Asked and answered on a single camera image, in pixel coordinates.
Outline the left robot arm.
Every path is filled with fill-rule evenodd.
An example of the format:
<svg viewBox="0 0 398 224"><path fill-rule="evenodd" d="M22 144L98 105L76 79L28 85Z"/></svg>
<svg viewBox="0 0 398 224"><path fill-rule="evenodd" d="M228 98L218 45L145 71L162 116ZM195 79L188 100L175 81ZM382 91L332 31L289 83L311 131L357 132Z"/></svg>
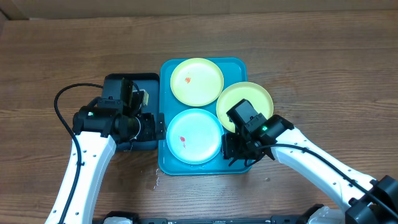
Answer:
<svg viewBox="0 0 398 224"><path fill-rule="evenodd" d="M165 139L156 73L114 73L62 124L72 137L70 159L47 223L93 223L104 174L117 152L152 151Z"/></svg>

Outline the light blue plate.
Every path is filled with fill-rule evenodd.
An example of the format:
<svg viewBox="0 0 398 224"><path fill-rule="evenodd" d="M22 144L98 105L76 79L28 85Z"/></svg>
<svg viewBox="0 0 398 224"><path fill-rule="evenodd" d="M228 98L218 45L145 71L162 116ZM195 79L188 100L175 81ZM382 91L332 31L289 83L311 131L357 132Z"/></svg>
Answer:
<svg viewBox="0 0 398 224"><path fill-rule="evenodd" d="M214 114L194 108L180 112L171 120L166 141L178 160L197 165L216 157L222 135L223 127Z"/></svg>

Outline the green orange sponge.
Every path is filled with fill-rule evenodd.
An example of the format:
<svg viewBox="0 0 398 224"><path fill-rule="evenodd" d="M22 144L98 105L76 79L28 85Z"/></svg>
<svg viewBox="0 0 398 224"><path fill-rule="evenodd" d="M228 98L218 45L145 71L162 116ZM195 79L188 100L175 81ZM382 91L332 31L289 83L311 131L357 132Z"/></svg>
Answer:
<svg viewBox="0 0 398 224"><path fill-rule="evenodd" d="M140 89L140 93L142 94L142 107L146 107L149 101L149 94L145 91L145 89Z"/></svg>

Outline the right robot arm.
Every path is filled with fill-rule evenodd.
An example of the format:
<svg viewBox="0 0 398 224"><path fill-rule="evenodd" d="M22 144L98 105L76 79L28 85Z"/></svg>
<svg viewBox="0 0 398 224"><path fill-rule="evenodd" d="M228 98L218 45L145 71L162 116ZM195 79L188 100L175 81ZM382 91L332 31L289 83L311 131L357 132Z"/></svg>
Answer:
<svg viewBox="0 0 398 224"><path fill-rule="evenodd" d="M316 204L297 223L397 223L397 181L377 180L356 171L309 141L279 115L231 115L235 133L223 136L222 151L231 162L251 166L268 156L300 173L337 204Z"/></svg>

